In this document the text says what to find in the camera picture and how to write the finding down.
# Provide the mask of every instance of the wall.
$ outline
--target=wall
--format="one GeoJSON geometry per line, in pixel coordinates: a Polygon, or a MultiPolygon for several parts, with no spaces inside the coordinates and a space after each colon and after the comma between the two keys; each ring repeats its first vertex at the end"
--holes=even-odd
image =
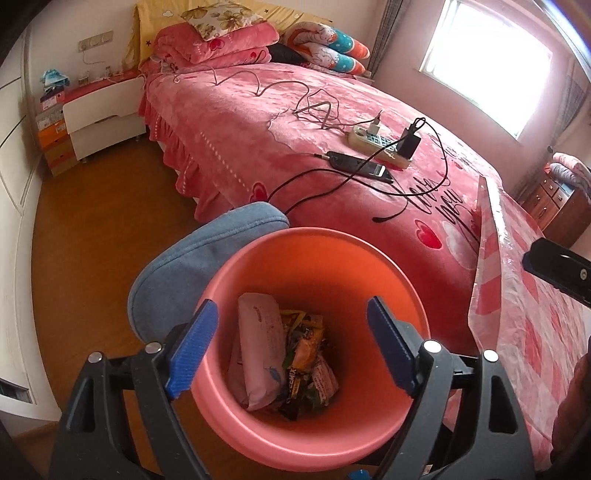
{"type": "Polygon", "coordinates": [[[519,183],[531,174],[531,169],[545,153],[572,53],[541,13],[534,10],[537,8],[534,4],[525,0],[520,4],[511,2],[513,7],[501,0],[482,0],[480,3],[501,11],[553,53],[547,86],[519,140],[471,102],[419,72],[444,0],[412,0],[375,76],[375,86],[415,107],[461,138],[498,170],[505,190],[517,194],[519,183]]]}
{"type": "MultiPolygon", "coordinates": [[[[573,155],[591,168],[591,95],[581,107],[577,118],[569,126],[556,151],[573,155]]],[[[583,232],[571,250],[591,260],[591,226],[583,232]]]]}
{"type": "MultiPolygon", "coordinates": [[[[132,9],[137,0],[53,0],[31,23],[28,39],[30,91],[41,96],[39,78],[47,69],[57,69],[74,80],[89,70],[91,80],[103,76],[105,66],[115,70],[127,51],[132,32],[132,9]],[[84,38],[113,30],[113,41],[78,52],[78,42],[84,38]]],[[[375,15],[378,0],[275,0],[277,5],[296,8],[332,20],[335,26],[365,41],[367,25],[375,15]]]]}

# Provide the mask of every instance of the smartphone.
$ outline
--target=smartphone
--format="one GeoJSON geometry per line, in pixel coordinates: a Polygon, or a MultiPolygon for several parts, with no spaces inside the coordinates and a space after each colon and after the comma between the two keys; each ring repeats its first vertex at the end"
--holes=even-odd
{"type": "Polygon", "coordinates": [[[357,175],[361,175],[362,177],[367,177],[369,179],[379,180],[386,183],[393,182],[392,176],[390,175],[388,169],[380,163],[369,161],[361,168],[361,170],[357,171],[359,166],[365,162],[365,160],[357,157],[351,157],[350,155],[345,155],[344,153],[332,151],[328,152],[326,157],[328,157],[330,166],[335,170],[344,171],[345,173],[355,172],[357,175]]]}

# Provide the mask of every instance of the drawer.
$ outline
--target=drawer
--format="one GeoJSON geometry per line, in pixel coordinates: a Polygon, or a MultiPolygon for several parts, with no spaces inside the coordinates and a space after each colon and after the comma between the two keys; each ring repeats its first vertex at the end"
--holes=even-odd
{"type": "Polygon", "coordinates": [[[78,165],[78,163],[78,159],[72,152],[69,155],[64,155],[63,157],[60,157],[53,164],[49,165],[49,169],[51,170],[51,174],[54,177],[57,177],[60,173],[63,173],[66,170],[75,167],[76,165],[78,165]]]}
{"type": "Polygon", "coordinates": [[[46,151],[57,145],[59,141],[64,138],[68,132],[66,131],[66,122],[60,120],[58,123],[41,130],[37,137],[43,151],[46,151]]]}
{"type": "Polygon", "coordinates": [[[144,94],[144,78],[137,77],[87,93],[64,105],[68,133],[111,117],[137,114],[144,94]]]}
{"type": "Polygon", "coordinates": [[[89,125],[70,135],[76,157],[81,160],[103,148],[145,133],[144,119],[138,115],[116,116],[89,125]]]}
{"type": "Polygon", "coordinates": [[[557,213],[558,207],[548,199],[546,202],[540,203],[531,213],[531,216],[540,226],[540,230],[543,230],[550,224],[557,213]]]}
{"type": "Polygon", "coordinates": [[[534,193],[532,193],[528,199],[523,203],[521,206],[527,213],[533,216],[532,212],[534,209],[540,204],[545,203],[546,201],[550,200],[550,197],[542,187],[542,185],[538,186],[534,193]]]}
{"type": "Polygon", "coordinates": [[[72,146],[72,141],[70,140],[70,137],[65,137],[55,147],[52,147],[49,150],[47,150],[45,152],[45,159],[47,160],[47,164],[51,165],[58,158],[67,154],[74,154],[74,147],[72,146]]]}
{"type": "Polygon", "coordinates": [[[541,182],[542,187],[548,192],[551,197],[560,189],[560,186],[551,178],[545,177],[541,182]]]}
{"type": "Polygon", "coordinates": [[[564,205],[566,205],[566,202],[569,201],[569,196],[566,195],[563,189],[559,188],[552,197],[552,201],[559,209],[561,209],[564,205]]]}

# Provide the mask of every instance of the wall switch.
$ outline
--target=wall switch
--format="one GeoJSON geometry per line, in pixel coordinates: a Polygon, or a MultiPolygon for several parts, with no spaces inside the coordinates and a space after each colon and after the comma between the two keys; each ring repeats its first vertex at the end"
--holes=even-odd
{"type": "Polygon", "coordinates": [[[78,51],[85,51],[90,48],[98,47],[99,45],[104,45],[110,41],[113,41],[112,30],[80,40],[78,42],[78,51]]]}

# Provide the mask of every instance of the floral pillow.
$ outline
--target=floral pillow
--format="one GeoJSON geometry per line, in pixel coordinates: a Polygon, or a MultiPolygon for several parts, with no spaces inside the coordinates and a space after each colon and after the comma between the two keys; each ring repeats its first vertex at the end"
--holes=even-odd
{"type": "Polygon", "coordinates": [[[210,7],[198,7],[181,14],[205,41],[266,20],[247,7],[224,2],[210,7]]]}

